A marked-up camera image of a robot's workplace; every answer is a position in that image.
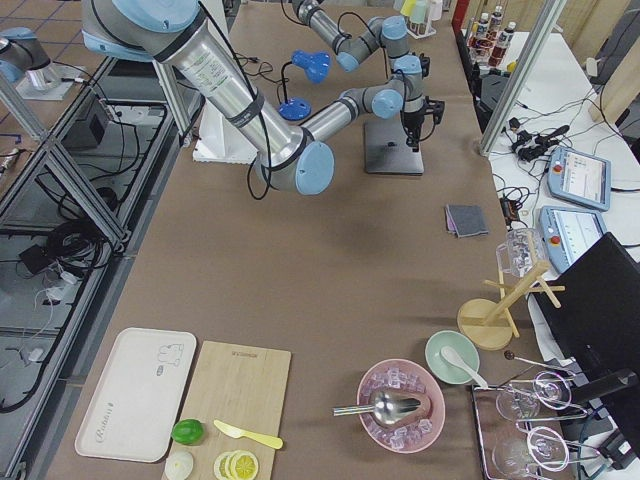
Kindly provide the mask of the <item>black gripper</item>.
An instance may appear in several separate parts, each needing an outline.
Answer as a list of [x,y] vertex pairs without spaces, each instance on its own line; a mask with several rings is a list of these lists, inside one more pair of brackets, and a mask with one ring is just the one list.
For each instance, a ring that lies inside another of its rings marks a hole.
[[[420,97],[415,101],[405,103],[402,111],[402,126],[408,139],[408,146],[413,152],[418,152],[420,140],[426,140],[440,124],[444,116],[445,102],[442,100],[431,100],[429,97]],[[432,128],[429,134],[422,138],[422,126],[427,116],[432,116]]]

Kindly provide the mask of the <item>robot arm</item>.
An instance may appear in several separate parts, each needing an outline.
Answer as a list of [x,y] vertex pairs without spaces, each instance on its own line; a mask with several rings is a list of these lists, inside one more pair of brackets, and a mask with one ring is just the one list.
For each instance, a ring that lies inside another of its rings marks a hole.
[[374,17],[365,22],[357,36],[341,29],[318,1],[293,1],[297,19],[311,28],[333,51],[337,63],[346,72],[356,70],[377,50],[384,48],[392,63],[408,55],[408,30],[402,16]]
[[387,51],[389,80],[350,89],[300,125],[288,124],[252,86],[223,34],[213,35],[196,1],[84,1],[85,46],[105,56],[176,68],[257,151],[256,174],[276,190],[316,195],[331,183],[334,155],[325,141],[363,114],[400,118],[406,144],[418,150],[427,116],[440,122],[444,104],[424,92],[427,62],[409,51],[405,21],[375,17],[358,37],[342,31],[317,1],[295,1],[297,19],[334,52],[346,71],[378,49]]

